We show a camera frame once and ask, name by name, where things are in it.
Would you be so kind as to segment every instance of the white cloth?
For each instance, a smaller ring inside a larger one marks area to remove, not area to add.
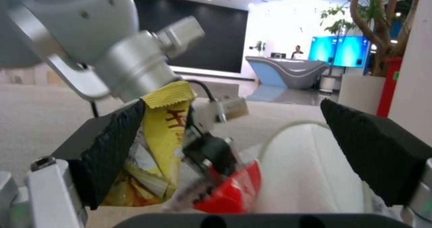
[[[255,213],[363,213],[362,182],[331,131],[319,123],[282,129],[260,155]]]

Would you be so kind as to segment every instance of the computer monitor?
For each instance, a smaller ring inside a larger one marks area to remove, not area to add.
[[[337,43],[334,66],[363,68],[369,47],[364,36],[341,36]]]
[[[314,36],[308,59],[332,63],[337,42],[335,36]]]
[[[287,54],[286,53],[275,53],[275,52],[272,52],[272,53],[270,53],[270,58],[273,58],[273,59],[286,59],[287,58]]]

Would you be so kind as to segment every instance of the crumpled plastic wrapper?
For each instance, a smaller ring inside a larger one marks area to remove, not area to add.
[[[186,119],[195,93],[189,83],[179,81],[142,99],[141,127],[102,205],[156,204],[169,199],[177,188]]]

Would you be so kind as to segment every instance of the reception desk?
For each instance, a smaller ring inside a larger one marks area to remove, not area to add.
[[[328,67],[322,61],[254,56],[247,56],[246,60],[263,85],[291,89],[311,87]]]

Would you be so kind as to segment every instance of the white pillar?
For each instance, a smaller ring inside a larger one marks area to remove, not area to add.
[[[432,147],[432,0],[420,0],[389,118]]]

